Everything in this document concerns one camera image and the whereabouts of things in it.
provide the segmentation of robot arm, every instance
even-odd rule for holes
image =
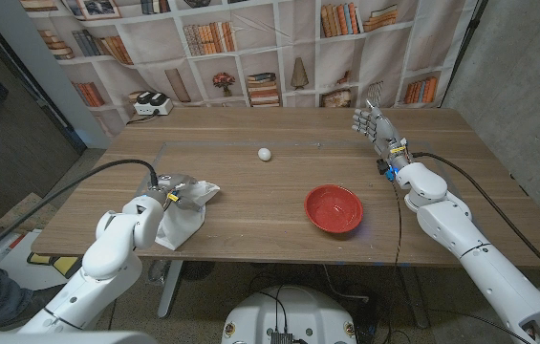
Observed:
[[[404,200],[417,214],[422,230],[459,259],[503,325],[531,343],[540,343],[540,291],[471,222],[471,211],[447,191],[445,180],[412,161],[407,140],[379,108],[370,108],[355,111],[353,129],[374,144],[382,157],[380,172],[410,190]]]
[[[19,332],[75,332],[92,325],[140,277],[142,263],[134,249],[153,245],[163,212],[172,201],[178,208],[198,206],[175,196],[192,183],[195,179],[185,175],[159,176],[158,186],[134,198],[121,213],[106,212],[97,223],[96,241],[85,252],[81,269]]]

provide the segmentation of concrete wall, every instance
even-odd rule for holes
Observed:
[[[0,1],[0,33],[90,148],[110,140],[85,107],[18,0]]]
[[[461,113],[540,206],[540,1],[488,2],[443,107]]]

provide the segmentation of ping pong ball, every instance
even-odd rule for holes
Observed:
[[[259,149],[259,152],[257,152],[257,155],[259,156],[259,159],[262,161],[268,161],[271,159],[271,152],[268,148],[261,148]]]

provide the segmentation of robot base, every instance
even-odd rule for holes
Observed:
[[[262,290],[275,296],[278,287]],[[353,318],[329,296],[301,286],[283,286],[278,299],[287,313],[292,339],[308,344],[356,344]],[[223,344],[274,343],[277,335],[276,300],[256,292],[242,301],[227,317]],[[278,332],[285,329],[285,317],[278,304]]]

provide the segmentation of table top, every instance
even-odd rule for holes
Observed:
[[[410,151],[427,151],[467,171],[540,250],[540,209],[461,118],[450,109],[386,109]],[[176,251],[155,244],[139,256],[180,260],[384,265],[395,261],[399,236],[392,185],[378,174],[372,144],[350,127],[353,109],[175,108],[169,116],[131,124],[97,164],[119,159],[152,162],[158,173],[185,173],[216,183],[205,223]],[[272,158],[260,161],[268,147]],[[443,176],[471,208],[474,222],[512,263],[539,268],[478,191],[449,166],[418,159]],[[82,255],[99,218],[120,211],[143,190],[147,171],[134,164],[107,169],[80,184],[32,245],[51,255]],[[304,211],[308,192],[338,184],[361,199],[363,221],[334,235]],[[400,263],[455,267],[457,259],[419,227],[403,203]]]

